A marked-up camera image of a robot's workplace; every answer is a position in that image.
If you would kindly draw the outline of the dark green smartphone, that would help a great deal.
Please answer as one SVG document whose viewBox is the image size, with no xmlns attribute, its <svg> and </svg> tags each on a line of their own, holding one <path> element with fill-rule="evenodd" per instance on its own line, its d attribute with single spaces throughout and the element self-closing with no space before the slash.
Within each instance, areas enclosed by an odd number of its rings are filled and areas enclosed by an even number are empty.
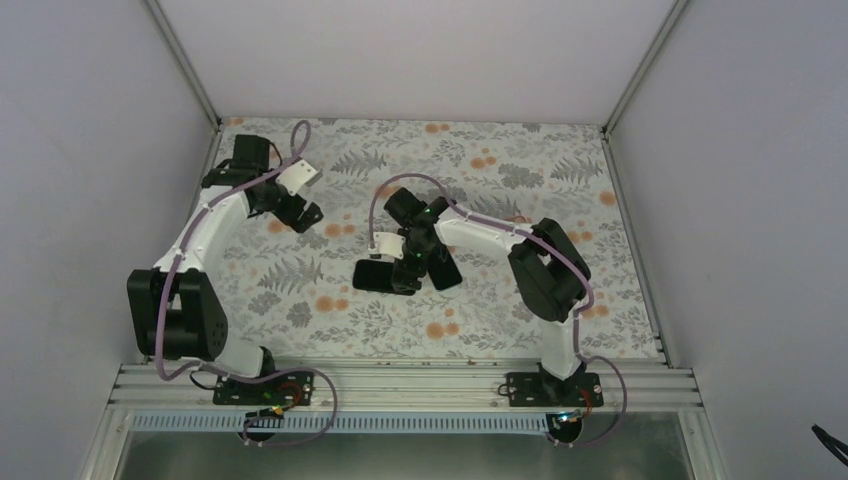
<svg viewBox="0 0 848 480">
<path fill-rule="evenodd" d="M 434 248 L 428 257 L 427 274 L 437 291 L 444 291 L 462 283 L 463 277 L 445 246 Z"/>
</svg>

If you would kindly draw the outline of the black phone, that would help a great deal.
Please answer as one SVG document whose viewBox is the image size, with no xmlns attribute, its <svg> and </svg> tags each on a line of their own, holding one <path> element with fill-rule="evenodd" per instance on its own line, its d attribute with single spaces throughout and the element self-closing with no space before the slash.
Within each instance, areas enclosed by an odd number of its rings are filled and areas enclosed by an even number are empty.
<svg viewBox="0 0 848 480">
<path fill-rule="evenodd" d="M 352 285 L 356 290 L 394 294 L 392 274 L 394 264 L 373 259 L 361 259 L 355 263 Z"/>
</svg>

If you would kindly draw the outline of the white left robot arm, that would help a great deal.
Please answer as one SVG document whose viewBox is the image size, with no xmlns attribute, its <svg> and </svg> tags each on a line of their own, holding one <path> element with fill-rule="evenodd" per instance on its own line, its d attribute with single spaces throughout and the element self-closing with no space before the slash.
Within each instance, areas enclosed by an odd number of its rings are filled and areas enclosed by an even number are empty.
<svg viewBox="0 0 848 480">
<path fill-rule="evenodd" d="M 321 208 L 299 193 L 320 176 L 303 158 L 310 136 L 310 124 L 298 122 L 289 154 L 279 155 L 268 138 L 237 135 L 231 156 L 202 178 L 197 206 L 167 253 L 154 266 L 129 275 L 137 346 L 153 360 L 162 380 L 205 371 L 239 381 L 239 392 L 252 404 L 263 405 L 276 396 L 279 380 L 268 350 L 229 335 L 229 320 L 211 278 L 247 220 L 269 213 L 303 233 L 322 219 Z M 275 155 L 279 164 L 272 167 Z"/>
</svg>

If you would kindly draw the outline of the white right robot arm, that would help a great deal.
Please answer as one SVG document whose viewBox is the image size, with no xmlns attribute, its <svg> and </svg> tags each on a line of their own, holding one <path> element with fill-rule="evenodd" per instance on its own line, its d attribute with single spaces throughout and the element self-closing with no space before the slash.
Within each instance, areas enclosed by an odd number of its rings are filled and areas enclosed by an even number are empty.
<svg viewBox="0 0 848 480">
<path fill-rule="evenodd" d="M 371 230 L 369 252 L 393 260 L 382 281 L 388 292 L 411 295 L 421 289 L 423 278 L 438 291 L 460 285 L 463 278 L 451 254 L 454 248 L 505 258 L 521 300 L 540 321 L 544 399 L 565 407 L 578 397 L 586 362 L 574 345 L 576 322 L 570 316 L 589 296 L 591 272 L 557 222 L 498 220 L 445 197 L 425 203 L 405 188 L 396 191 L 384 209 L 398 229 Z"/>
</svg>

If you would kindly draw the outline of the floral patterned table mat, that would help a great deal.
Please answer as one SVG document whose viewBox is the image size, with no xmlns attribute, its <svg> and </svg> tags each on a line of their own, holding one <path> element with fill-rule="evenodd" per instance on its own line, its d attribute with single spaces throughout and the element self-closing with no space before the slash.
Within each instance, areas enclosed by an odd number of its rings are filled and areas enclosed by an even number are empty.
<svg viewBox="0 0 848 480">
<path fill-rule="evenodd" d="M 453 250 L 463 281 L 441 292 L 353 288 L 368 233 L 394 228 L 383 205 L 403 187 L 504 220 L 557 221 L 592 272 L 582 352 L 659 359 L 598 127 L 323 118 L 305 156 L 321 178 L 303 194 L 323 219 L 302 234 L 270 214 L 250 219 L 212 273 L 233 337 L 281 357 L 538 356 L 539 324 L 503 257 Z"/>
</svg>

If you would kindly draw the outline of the black object at right edge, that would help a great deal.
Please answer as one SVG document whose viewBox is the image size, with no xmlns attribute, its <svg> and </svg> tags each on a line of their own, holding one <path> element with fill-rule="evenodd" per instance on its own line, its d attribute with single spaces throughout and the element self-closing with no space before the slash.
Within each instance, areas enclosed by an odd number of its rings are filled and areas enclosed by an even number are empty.
<svg viewBox="0 0 848 480">
<path fill-rule="evenodd" d="M 816 439 L 825 447 L 825 449 L 833 455 L 841 464 L 848 466 L 847 444 L 838 438 L 830 435 L 826 430 L 817 424 L 811 426 Z"/>
</svg>

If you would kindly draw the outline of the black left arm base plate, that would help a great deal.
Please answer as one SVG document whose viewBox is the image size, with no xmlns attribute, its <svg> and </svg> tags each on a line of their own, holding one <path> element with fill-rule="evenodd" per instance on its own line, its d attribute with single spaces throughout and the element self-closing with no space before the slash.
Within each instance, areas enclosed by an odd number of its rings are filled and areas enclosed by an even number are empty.
<svg viewBox="0 0 848 480">
<path fill-rule="evenodd" d="M 224 406 L 309 406 L 314 379 L 312 373 L 295 371 L 256 384 L 220 380 L 214 389 L 212 403 Z"/>
</svg>

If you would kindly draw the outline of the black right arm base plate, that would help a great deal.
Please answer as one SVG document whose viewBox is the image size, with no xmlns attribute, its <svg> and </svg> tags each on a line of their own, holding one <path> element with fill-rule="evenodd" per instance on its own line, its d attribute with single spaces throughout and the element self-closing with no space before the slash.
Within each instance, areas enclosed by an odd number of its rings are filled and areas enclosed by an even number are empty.
<svg viewBox="0 0 848 480">
<path fill-rule="evenodd" d="M 510 372 L 497 393 L 514 408 L 529 407 L 602 407 L 605 404 L 600 377 L 595 373 L 576 372 L 560 380 L 547 372 Z"/>
</svg>

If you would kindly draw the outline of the aluminium mounting rail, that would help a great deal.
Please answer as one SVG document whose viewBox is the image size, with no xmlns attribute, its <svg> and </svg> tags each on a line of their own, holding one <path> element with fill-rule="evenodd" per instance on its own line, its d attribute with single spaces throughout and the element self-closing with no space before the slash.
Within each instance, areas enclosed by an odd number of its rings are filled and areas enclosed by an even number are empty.
<svg viewBox="0 0 848 480">
<path fill-rule="evenodd" d="M 327 375 L 316 379 L 310 410 L 332 407 L 331 386 L 337 389 L 343 412 L 463 412 L 506 413 L 508 400 L 498 395 L 505 375 L 531 370 L 533 364 L 411 365 L 324 362 L 317 366 Z M 604 404 L 612 413 L 620 407 L 630 412 L 697 411 L 703 402 L 695 376 L 689 369 L 670 369 L 660 363 L 622 362 L 617 370 L 602 363 L 589 367 L 600 377 Z M 182 409 L 214 408 L 213 395 L 185 378 L 163 382 L 149 365 L 120 368 L 108 399 L 111 408 Z"/>
</svg>

